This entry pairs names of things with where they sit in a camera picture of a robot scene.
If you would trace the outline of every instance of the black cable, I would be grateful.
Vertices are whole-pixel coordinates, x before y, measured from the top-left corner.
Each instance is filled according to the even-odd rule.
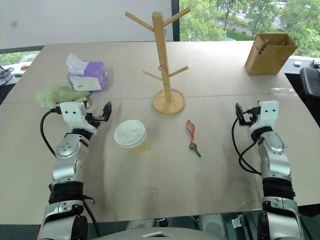
[[[241,116],[243,116],[244,114],[247,114],[248,111],[244,111]],[[234,149],[236,151],[236,153],[241,156],[239,157],[239,165],[240,167],[249,172],[249,173],[252,173],[252,174],[258,174],[258,175],[261,175],[260,172],[258,172],[256,169],[254,169],[249,163],[247,163],[247,161],[243,158],[243,155],[250,149],[252,148],[256,142],[254,142],[253,146],[251,146],[250,148],[247,148],[245,151],[243,151],[242,153],[239,152],[238,148],[237,148],[237,145],[236,145],[236,140],[235,140],[235,126],[236,126],[236,123],[237,121],[239,120],[239,117],[236,118],[236,120],[234,120],[233,122],[233,125],[232,125],[232,128],[231,128],[231,137],[232,137],[232,142],[233,142],[233,146],[234,146]],[[250,168],[251,170],[247,169],[243,164],[242,164],[242,161],[245,163],[245,165],[247,165],[248,168]]]
[[[46,117],[50,114],[50,113],[54,113],[55,110],[54,109],[51,109],[49,111],[47,111],[43,117],[41,118],[41,121],[40,121],[40,133],[41,133],[41,137],[44,141],[44,143],[46,144],[46,146],[48,147],[48,149],[50,150],[50,152],[53,154],[53,156],[56,156],[55,154],[55,151],[52,149],[52,147],[50,146],[45,134],[44,134],[44,121],[46,119]]]
[[[199,227],[199,230],[200,231],[203,231],[203,229],[202,229],[202,226],[201,226],[201,224],[200,224],[200,222],[194,217],[194,216],[190,216],[192,219],[193,219],[193,221],[195,221],[195,223],[198,225],[198,227]]]
[[[238,161],[239,161],[240,166],[242,165],[241,160],[242,160],[243,155],[244,155],[247,151],[249,151],[254,145],[256,145],[256,143],[257,143],[257,141],[254,141],[250,146],[248,146],[248,147],[239,155]],[[252,170],[252,173],[253,173],[253,174],[261,175],[260,172],[258,172],[257,170],[255,170],[255,169],[254,169],[252,166],[250,166],[249,164],[248,164],[248,167],[251,168],[251,169],[253,169],[253,170]]]
[[[304,231],[305,231],[306,235],[308,236],[309,240],[313,240],[311,233],[310,233],[309,229],[307,228],[307,226],[301,216],[300,216],[300,222],[301,222],[301,225],[304,228]]]
[[[101,237],[101,234],[100,234],[100,231],[99,231],[99,228],[98,228],[98,223],[95,219],[95,216],[93,215],[92,211],[90,210],[88,204],[86,203],[86,201],[83,199],[83,206],[85,208],[85,210],[88,212],[92,222],[93,222],[93,226],[94,226],[94,229],[95,229],[95,232],[96,232],[96,236],[99,238]]]

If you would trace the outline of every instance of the wooden stand base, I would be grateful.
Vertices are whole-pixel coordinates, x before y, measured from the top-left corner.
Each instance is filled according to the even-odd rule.
[[[171,88],[172,102],[166,102],[165,91],[159,91],[152,99],[154,108],[162,114],[174,115],[181,112],[186,106],[186,98],[178,89]]]

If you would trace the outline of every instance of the wall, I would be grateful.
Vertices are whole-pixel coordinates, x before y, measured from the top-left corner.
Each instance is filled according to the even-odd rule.
[[[152,13],[171,17],[170,0],[2,0],[0,49],[52,43],[154,41]],[[167,40],[173,40],[172,25]]]

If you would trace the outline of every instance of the white tissue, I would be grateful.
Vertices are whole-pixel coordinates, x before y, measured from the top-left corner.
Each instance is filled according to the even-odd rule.
[[[70,52],[69,56],[66,58],[65,62],[69,67],[69,73],[71,74],[81,74],[83,75],[85,73],[85,69],[87,65],[89,64],[88,61],[82,61],[79,58],[77,58],[76,55],[72,54]]]

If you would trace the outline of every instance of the wooden mug tree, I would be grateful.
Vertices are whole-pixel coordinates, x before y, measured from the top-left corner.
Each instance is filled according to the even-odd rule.
[[[142,21],[138,17],[132,15],[130,12],[125,12],[125,15],[135,22],[146,27],[150,31],[154,32],[156,48],[158,51],[159,57],[159,70],[161,71],[161,76],[158,77],[148,71],[143,70],[143,73],[148,74],[151,77],[154,77],[163,82],[164,90],[159,91],[152,100],[154,108],[165,115],[174,115],[181,112],[186,106],[186,98],[182,92],[177,89],[170,87],[170,77],[177,75],[184,70],[188,69],[188,66],[185,66],[177,71],[169,73],[168,59],[167,59],[167,48],[166,48],[166,30],[165,26],[170,23],[178,20],[183,15],[191,11],[190,7],[187,7],[185,10],[178,12],[177,14],[170,17],[168,20],[164,21],[163,13],[155,11],[152,14],[153,26],[150,26],[146,22]]]

